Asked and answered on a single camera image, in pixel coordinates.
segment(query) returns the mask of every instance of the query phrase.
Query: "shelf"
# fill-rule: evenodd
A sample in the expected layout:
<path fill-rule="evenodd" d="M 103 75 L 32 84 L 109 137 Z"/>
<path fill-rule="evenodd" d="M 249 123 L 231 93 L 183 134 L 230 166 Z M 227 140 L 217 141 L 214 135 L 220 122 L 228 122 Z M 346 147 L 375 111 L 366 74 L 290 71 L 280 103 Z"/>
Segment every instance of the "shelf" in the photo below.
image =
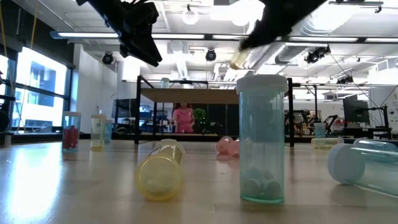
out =
<path fill-rule="evenodd" d="M 157 103 L 239 104 L 236 90 L 142 88 L 141 94 Z"/>

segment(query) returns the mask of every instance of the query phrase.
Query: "computer monitor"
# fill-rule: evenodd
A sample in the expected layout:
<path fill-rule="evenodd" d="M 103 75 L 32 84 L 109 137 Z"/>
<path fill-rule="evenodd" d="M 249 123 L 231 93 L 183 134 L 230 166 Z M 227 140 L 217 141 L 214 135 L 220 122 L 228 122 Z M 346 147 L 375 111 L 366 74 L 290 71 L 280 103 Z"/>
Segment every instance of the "computer monitor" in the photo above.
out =
<path fill-rule="evenodd" d="M 117 100 L 118 118 L 133 118 L 136 116 L 136 99 Z M 113 101 L 112 117 L 116 116 L 116 100 Z"/>
<path fill-rule="evenodd" d="M 346 122 L 370 123 L 369 111 L 367 110 L 368 102 L 362 100 L 344 99 L 343 106 Z"/>

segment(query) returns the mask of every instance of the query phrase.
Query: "green plant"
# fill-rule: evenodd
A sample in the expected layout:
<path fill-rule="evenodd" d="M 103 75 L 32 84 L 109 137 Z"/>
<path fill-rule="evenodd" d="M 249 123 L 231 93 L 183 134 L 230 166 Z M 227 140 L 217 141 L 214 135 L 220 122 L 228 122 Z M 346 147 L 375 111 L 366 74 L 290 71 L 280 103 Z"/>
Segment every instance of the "green plant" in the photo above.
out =
<path fill-rule="evenodd" d="M 206 118 L 206 111 L 203 109 L 194 109 L 193 110 L 193 117 L 195 118 L 195 120 L 197 121 L 202 121 Z"/>

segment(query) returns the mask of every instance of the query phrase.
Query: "pink shirt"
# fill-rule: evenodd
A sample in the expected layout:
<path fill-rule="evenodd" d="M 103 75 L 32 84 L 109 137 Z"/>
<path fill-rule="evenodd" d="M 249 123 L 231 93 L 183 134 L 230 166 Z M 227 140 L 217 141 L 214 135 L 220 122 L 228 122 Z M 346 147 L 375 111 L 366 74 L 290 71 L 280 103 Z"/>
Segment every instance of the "pink shirt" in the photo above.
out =
<path fill-rule="evenodd" d="M 193 133 L 192 129 L 193 111 L 191 108 L 179 108 L 174 110 L 173 118 L 177 120 L 178 133 Z"/>

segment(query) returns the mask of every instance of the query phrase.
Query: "woman in pink shirt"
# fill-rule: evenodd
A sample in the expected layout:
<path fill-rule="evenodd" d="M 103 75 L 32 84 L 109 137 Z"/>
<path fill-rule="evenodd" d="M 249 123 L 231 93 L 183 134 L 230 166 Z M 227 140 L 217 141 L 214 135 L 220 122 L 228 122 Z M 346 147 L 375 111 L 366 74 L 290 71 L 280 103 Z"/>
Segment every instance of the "woman in pink shirt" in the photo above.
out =
<path fill-rule="evenodd" d="M 193 133 L 192 126 L 195 124 L 195 118 L 191 104 L 176 103 L 172 120 L 177 122 L 177 133 Z"/>

